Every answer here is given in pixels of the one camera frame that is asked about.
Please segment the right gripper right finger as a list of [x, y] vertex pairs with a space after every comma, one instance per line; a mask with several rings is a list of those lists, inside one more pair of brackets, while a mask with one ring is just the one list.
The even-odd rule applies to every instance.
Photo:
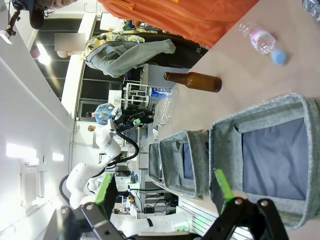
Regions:
[[288, 240], [280, 214], [269, 198], [251, 202], [234, 196], [221, 169], [213, 170], [211, 200], [219, 217], [204, 234], [205, 240], [229, 240], [236, 228], [248, 228], [254, 240]]

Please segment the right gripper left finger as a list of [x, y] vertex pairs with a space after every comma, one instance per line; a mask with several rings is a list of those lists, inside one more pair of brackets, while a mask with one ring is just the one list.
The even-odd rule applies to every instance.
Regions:
[[107, 174], [96, 199], [77, 209], [62, 206], [51, 217], [52, 240], [79, 240], [92, 232], [98, 240], [125, 240], [123, 233], [111, 222], [111, 215], [119, 192], [113, 174]]

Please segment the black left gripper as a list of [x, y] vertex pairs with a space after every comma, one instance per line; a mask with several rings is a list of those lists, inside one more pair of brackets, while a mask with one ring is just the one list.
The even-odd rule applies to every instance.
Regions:
[[120, 128], [120, 131], [134, 127], [134, 121], [139, 119], [137, 126], [153, 123], [154, 111], [143, 109], [122, 109], [121, 116], [114, 120], [114, 123]]

